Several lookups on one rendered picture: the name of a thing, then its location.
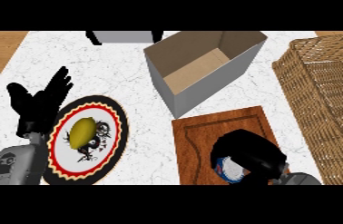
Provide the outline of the black red patterned plate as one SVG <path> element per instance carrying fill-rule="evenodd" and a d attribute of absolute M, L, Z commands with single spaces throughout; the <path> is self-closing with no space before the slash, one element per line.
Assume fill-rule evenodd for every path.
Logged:
<path fill-rule="evenodd" d="M 74 124 L 83 118 L 96 123 L 95 136 L 83 149 L 69 146 Z M 49 162 L 43 179 L 49 185 L 93 185 L 112 171 L 121 158 L 129 122 L 121 105 L 103 95 L 74 100 L 59 111 L 46 135 Z"/>

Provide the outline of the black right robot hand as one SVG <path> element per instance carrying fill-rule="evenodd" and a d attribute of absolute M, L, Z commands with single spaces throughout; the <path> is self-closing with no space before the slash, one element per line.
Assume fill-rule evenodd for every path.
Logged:
<path fill-rule="evenodd" d="M 210 153 L 211 169 L 216 169 L 217 159 L 226 157 L 250 171 L 238 185 L 266 186 L 272 179 L 279 179 L 287 156 L 278 146 L 251 131 L 233 130 L 217 139 Z"/>

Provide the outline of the yellow lemon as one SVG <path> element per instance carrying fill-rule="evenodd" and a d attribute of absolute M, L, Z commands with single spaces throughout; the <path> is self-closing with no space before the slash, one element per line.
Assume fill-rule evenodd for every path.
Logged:
<path fill-rule="evenodd" d="M 95 132 L 96 132 L 96 124 L 93 118 L 92 117 L 81 118 L 74 123 L 69 132 L 69 146 L 74 150 L 87 144 L 87 142 L 95 136 Z"/>

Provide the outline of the brown wicker basket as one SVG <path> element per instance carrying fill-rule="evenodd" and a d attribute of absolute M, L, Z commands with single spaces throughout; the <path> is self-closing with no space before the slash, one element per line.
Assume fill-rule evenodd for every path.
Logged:
<path fill-rule="evenodd" d="M 296 39 L 272 63 L 327 185 L 343 185 L 343 34 Z"/>

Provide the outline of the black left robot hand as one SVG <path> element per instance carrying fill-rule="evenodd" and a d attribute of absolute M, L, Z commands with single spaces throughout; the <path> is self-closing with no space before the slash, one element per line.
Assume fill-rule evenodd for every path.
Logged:
<path fill-rule="evenodd" d="M 31 132 L 46 134 L 50 131 L 72 86 L 68 69 L 63 66 L 53 75 L 46 89 L 35 94 L 29 94 L 19 83 L 7 85 L 10 107 L 21 116 L 16 131 L 21 138 Z"/>

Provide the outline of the blue and white can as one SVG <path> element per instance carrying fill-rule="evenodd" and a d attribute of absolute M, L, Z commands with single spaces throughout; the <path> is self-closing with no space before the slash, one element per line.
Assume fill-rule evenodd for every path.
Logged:
<path fill-rule="evenodd" d="M 229 157 L 217 159 L 214 171 L 220 178 L 232 184 L 239 183 L 248 174 L 248 171 L 232 161 Z"/>

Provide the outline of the grey open cardboard box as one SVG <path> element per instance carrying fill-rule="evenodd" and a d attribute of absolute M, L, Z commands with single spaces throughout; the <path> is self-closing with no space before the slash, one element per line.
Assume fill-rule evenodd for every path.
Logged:
<path fill-rule="evenodd" d="M 180 31 L 145 49 L 149 76 L 179 118 L 247 71 L 260 31 Z"/>

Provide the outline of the grey appliance with black legs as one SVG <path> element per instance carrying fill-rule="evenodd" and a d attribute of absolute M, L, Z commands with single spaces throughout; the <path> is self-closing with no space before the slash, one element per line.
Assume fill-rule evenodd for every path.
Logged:
<path fill-rule="evenodd" d="M 163 39 L 163 31 L 87 31 L 86 37 L 93 45 L 114 43 L 157 43 Z"/>

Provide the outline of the brown wooden cutting board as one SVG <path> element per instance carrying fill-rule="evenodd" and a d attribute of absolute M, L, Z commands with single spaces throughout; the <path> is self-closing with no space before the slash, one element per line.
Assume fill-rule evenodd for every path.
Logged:
<path fill-rule="evenodd" d="M 210 166 L 210 153 L 225 133 L 244 129 L 266 138 L 276 146 L 276 139 L 263 108 L 259 106 L 217 112 L 171 121 L 179 164 L 179 183 L 183 185 L 238 185 L 228 183 Z"/>

